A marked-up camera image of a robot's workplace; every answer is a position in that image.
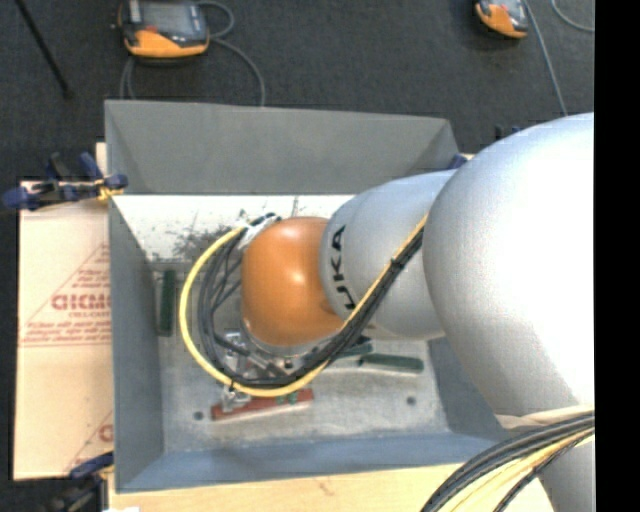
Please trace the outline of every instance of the black cable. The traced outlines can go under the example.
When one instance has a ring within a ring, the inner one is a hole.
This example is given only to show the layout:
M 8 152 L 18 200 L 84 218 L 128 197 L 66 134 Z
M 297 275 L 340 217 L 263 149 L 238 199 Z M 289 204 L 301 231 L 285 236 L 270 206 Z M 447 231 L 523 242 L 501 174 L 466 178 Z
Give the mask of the black cable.
M 595 427 L 593 412 L 525 432 L 498 443 L 458 468 L 431 495 L 422 512 L 436 512 L 473 482 L 513 460 L 526 457 L 570 436 Z
M 594 429 L 587 430 L 583 435 L 577 438 L 575 441 L 572 441 L 567 446 L 561 448 L 560 450 L 554 452 L 545 460 L 536 464 L 534 468 L 516 485 L 514 485 L 509 492 L 500 500 L 496 508 L 493 509 L 493 512 L 504 512 L 504 510 L 509 506 L 509 504 L 514 500 L 514 498 L 527 486 L 529 485 L 545 468 L 550 466 L 554 461 L 562 457 L 565 453 L 570 451 L 572 448 L 579 445 L 582 441 L 587 439 L 589 436 L 593 435 Z
M 29 30 L 31 31 L 31 34 L 35 39 L 36 44 L 38 45 L 38 48 L 40 48 L 42 55 L 47 61 L 47 64 L 49 65 L 49 69 L 51 69 L 56 81 L 58 82 L 58 85 L 62 90 L 63 97 L 65 99 L 73 98 L 73 91 L 71 90 L 71 88 L 69 87 L 69 84 L 65 80 L 62 74 L 62 71 L 60 71 L 60 68 L 58 67 L 58 63 L 56 62 L 56 60 L 53 58 L 53 55 L 49 51 L 49 48 L 45 43 L 42 37 L 42 34 L 40 34 L 40 30 L 38 30 L 38 27 L 35 21 L 31 17 L 31 13 L 29 12 L 29 9 L 27 9 L 27 6 L 24 3 L 24 0 L 15 0 L 15 3 L 16 3 L 16 6 L 18 7 L 18 10 L 20 11 L 20 14 L 22 15 L 22 19 L 24 19 L 25 23 L 29 27 Z
M 228 251 L 227 255 L 224 258 L 224 270 L 221 282 L 218 283 L 215 289 L 211 291 L 211 294 L 213 294 L 217 290 L 217 294 L 215 300 L 213 301 L 213 304 L 211 305 L 210 313 L 214 313 L 220 306 L 222 306 L 222 304 L 224 304 L 224 302 L 231 296 L 233 291 L 240 285 L 240 280 L 238 280 L 231 286 L 231 289 L 227 290 L 227 292 L 225 293 L 225 288 L 227 287 L 227 280 L 229 276 L 233 274 L 233 272 L 235 272 L 242 263 L 242 258 L 240 257 L 236 259 L 236 262 L 231 267 L 229 267 L 229 258 L 231 256 L 231 252 L 232 251 Z
M 210 283 L 211 279 L 217 275 L 222 262 L 227 258 L 227 252 L 233 249 L 239 242 L 240 238 L 244 235 L 245 230 L 240 231 L 232 240 L 225 244 L 224 249 L 219 252 L 218 255 L 212 256 L 212 260 L 209 262 L 209 267 L 205 273 L 203 284 L 200 290 L 200 297 L 198 300 L 198 326 L 201 336 L 211 336 L 214 342 L 223 346 L 229 350 L 235 350 L 237 347 L 230 345 L 222 336 L 216 334 L 215 326 L 213 322 L 213 314 L 206 315 L 205 304 L 210 303 Z M 323 348 L 316 350 L 309 355 L 305 364 L 294 372 L 286 375 L 275 376 L 270 378 L 246 378 L 242 375 L 236 374 L 231 368 L 229 368 L 224 361 L 217 357 L 215 347 L 210 345 L 211 350 L 206 350 L 210 363 L 220 372 L 230 376 L 234 382 L 240 385 L 254 388 L 273 389 L 282 386 L 287 386 L 296 382 L 297 380 L 306 376 L 309 372 L 315 370 L 325 362 L 328 364 L 333 363 L 339 358 L 340 354 L 349 350 L 353 345 L 357 344 L 361 340 L 362 331 L 368 325 L 375 310 L 385 297 L 386 293 L 390 289 L 391 285 L 395 281 L 396 277 L 402 272 L 406 264 L 410 261 L 412 256 L 422 246 L 422 233 L 423 229 L 418 230 L 413 238 L 407 243 L 402 251 L 392 261 L 392 264 L 387 268 L 385 273 L 379 279 L 376 288 L 371 294 L 368 295 L 364 303 L 358 309 L 358 312 L 354 317 L 343 326 L 332 340 L 327 343 Z M 205 346 L 211 343 L 211 339 L 207 338 Z

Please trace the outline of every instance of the clamp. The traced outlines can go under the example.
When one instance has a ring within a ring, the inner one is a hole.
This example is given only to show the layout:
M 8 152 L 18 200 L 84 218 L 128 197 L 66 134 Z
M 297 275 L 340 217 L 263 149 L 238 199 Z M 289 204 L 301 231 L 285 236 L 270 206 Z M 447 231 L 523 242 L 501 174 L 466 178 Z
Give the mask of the clamp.
M 80 464 L 68 475 L 74 485 L 54 496 L 38 510 L 42 512 L 105 510 L 109 501 L 105 473 L 113 464 L 112 451 Z
M 88 152 L 82 153 L 79 161 L 88 182 L 63 184 L 62 176 L 68 176 L 70 172 L 60 159 L 60 155 L 54 153 L 45 167 L 46 180 L 32 185 L 30 190 L 24 186 L 7 190 L 2 195 L 2 202 L 10 209 L 34 211 L 45 206 L 77 202 L 82 199 L 97 198 L 106 201 L 112 195 L 121 194 L 129 184 L 124 174 L 105 177 Z

